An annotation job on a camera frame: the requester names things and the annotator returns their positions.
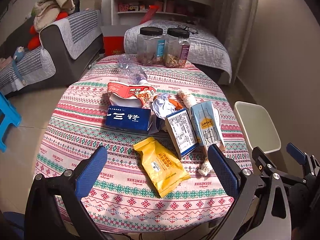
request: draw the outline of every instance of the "patterned tablecloth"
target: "patterned tablecloth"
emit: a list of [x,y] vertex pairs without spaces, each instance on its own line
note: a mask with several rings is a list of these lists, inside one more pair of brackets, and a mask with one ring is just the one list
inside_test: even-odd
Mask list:
[[[179,89],[191,91],[197,102],[211,100],[220,110],[227,157],[240,168],[252,169],[246,144],[221,89],[203,72],[188,64],[186,69],[160,66],[145,67],[156,94],[169,93],[175,98]],[[79,82],[63,94],[48,124],[35,175],[59,176],[94,152],[98,145],[108,149],[108,161],[88,197],[82,198],[92,219],[109,232],[164,231],[196,225],[223,216],[233,198],[226,195],[215,174],[201,176],[197,169],[204,161],[199,149],[187,155],[182,164],[191,179],[160,198],[141,166],[140,156],[132,148],[144,135],[107,129],[104,125],[109,101],[109,81],[126,82],[116,57],[106,57]],[[153,135],[168,149],[174,150],[169,134]],[[62,199],[57,197],[60,212],[69,220]]]

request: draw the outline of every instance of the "black jar lid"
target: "black jar lid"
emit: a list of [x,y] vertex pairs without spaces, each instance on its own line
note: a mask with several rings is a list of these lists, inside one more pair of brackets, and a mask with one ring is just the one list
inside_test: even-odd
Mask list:
[[140,34],[146,36],[161,36],[163,34],[163,29],[158,27],[142,27],[140,28]]
[[190,32],[179,28],[168,28],[167,34],[177,38],[189,38]]

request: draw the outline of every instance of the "yellow logo on milk carton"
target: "yellow logo on milk carton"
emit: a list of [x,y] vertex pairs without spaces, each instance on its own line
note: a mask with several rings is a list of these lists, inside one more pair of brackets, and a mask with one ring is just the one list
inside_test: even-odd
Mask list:
[[204,118],[200,124],[202,129],[206,129],[212,127],[214,123],[212,124],[212,119]]

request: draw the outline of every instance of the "black eyeglasses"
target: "black eyeglasses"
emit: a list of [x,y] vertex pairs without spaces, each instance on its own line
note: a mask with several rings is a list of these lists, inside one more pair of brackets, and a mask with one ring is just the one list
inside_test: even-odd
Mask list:
[[182,29],[182,30],[186,30],[192,34],[199,34],[198,30],[193,28],[193,27],[188,27],[188,26],[185,26],[185,25],[182,25],[182,24],[179,24],[178,25],[178,29]]

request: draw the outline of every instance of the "trash can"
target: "trash can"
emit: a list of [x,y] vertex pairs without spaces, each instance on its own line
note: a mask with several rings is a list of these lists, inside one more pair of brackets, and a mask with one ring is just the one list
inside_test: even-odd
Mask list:
[[259,146],[265,154],[280,150],[279,135],[264,107],[238,101],[235,103],[234,113],[244,135],[252,163],[254,163],[252,159],[254,147]]

